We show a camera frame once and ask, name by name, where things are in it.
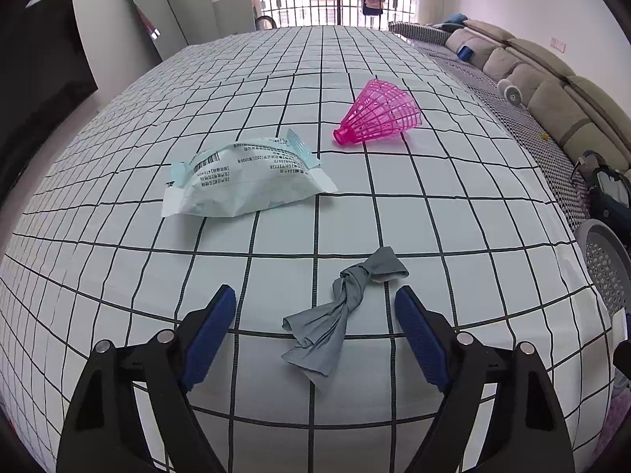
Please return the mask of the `leaning floor mirror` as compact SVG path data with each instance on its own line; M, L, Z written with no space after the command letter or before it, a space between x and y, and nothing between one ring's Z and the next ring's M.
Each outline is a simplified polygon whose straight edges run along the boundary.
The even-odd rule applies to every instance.
M131 3L161 61L188 45L169 0L131 0Z

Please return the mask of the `houndstooth sofa cover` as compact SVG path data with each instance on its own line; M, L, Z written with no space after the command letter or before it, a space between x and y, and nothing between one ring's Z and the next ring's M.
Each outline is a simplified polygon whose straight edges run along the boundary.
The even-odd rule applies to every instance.
M564 212L571 229L589 219L587 186L580 175L574 174L573 164L543 128L520 107L511 106L499 95L496 83L476 66L460 60L444 46L445 33L421 24L391 21L388 30L411 41L412 45L431 57L442 69L459 79L527 149L539 164L547 185L550 186Z

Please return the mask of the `grey sectional sofa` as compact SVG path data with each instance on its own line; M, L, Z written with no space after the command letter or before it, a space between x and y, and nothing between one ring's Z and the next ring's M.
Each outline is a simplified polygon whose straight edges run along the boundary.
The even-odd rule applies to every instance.
M613 169L630 175L630 116L550 50L475 19L421 26L443 31L444 46L454 54L463 45L472 48L475 54L467 63L496 85L507 78L517 86L525 109L570 159L594 151Z

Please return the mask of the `grey cabinet by window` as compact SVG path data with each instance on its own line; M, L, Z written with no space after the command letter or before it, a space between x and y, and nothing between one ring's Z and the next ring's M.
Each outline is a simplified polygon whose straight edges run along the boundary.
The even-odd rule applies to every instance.
M220 39L256 30L251 0L217 0L213 2L213 8Z

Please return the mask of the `blue pillow on sofa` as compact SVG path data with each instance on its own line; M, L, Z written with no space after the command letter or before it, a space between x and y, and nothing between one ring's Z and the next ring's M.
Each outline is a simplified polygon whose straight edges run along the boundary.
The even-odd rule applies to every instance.
M457 13L448 17L445 20L445 24L464 24L464 21L468 19L469 18L465 14Z

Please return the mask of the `black wall television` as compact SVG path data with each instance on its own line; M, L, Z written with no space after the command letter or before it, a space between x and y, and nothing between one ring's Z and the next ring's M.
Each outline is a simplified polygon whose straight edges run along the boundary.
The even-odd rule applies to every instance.
M27 6L1 42L2 199L50 134L96 91L74 0Z

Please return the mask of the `white blue mask packet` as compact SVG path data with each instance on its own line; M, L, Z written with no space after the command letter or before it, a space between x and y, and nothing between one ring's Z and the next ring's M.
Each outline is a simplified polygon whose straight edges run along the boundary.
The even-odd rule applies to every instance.
M171 164L161 215L233 218L338 188L294 131L206 149Z

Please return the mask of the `small white desk fan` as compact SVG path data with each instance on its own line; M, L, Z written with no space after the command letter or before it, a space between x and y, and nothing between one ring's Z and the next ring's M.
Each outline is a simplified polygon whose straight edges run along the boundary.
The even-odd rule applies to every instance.
M527 104L524 100L524 96L521 90L515 86L509 79L505 78L499 80L497 83L497 90L500 96L505 101L515 108L526 108Z

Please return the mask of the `grey perforated laundry basket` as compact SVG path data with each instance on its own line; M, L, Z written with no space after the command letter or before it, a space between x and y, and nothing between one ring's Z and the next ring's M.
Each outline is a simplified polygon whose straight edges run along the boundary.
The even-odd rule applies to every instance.
M630 307L630 256L603 222L589 219L575 232L590 278L613 316Z

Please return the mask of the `pink plastic shuttlecock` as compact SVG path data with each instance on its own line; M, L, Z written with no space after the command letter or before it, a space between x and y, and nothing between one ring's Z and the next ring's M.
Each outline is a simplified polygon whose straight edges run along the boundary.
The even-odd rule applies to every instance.
M391 82L371 79L332 136L339 145L355 145L402 134L420 124L420 109L409 93Z

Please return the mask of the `dark blue backpack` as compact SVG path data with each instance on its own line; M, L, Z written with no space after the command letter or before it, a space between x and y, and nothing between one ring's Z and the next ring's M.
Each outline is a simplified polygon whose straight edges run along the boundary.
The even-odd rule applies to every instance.
M630 245L630 181L594 152L584 152L572 173L579 171L587 186L589 214L613 229L616 236Z

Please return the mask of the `blue cylinder on sofa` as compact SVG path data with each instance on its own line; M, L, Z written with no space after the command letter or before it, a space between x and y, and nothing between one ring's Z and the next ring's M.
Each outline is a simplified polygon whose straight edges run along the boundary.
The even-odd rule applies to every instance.
M458 58L463 62L470 62L470 59L475 54L475 51L469 46L461 46L457 52Z

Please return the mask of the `black grid white tablecloth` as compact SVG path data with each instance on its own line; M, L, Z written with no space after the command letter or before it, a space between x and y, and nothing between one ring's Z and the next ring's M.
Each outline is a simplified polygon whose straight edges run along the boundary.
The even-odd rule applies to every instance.
M409 93L421 124L339 145L371 79ZM258 214L161 215L173 162L294 131L333 194ZM612 324L539 164L439 65L387 32L310 27L188 47L120 94L26 193L1 262L1 398L54 470L92 346L140 344L236 294L234 325L189 399L230 472L401 472L442 400L394 312L368 285L339 365L314 387L281 357L282 320L329 302L339 272L380 247L428 309L482 343L533 343L574 464L609 405Z

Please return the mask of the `grey knotted cloth strip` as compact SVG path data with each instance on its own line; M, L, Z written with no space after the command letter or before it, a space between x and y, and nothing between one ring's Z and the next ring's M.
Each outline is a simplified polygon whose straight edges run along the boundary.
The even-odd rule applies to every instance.
M364 300L370 283L404 279L409 270L392 247L381 247L368 259L340 271L332 282L332 301L286 316L281 328L295 345L281 357L297 367L316 387L329 384L335 374L350 315Z

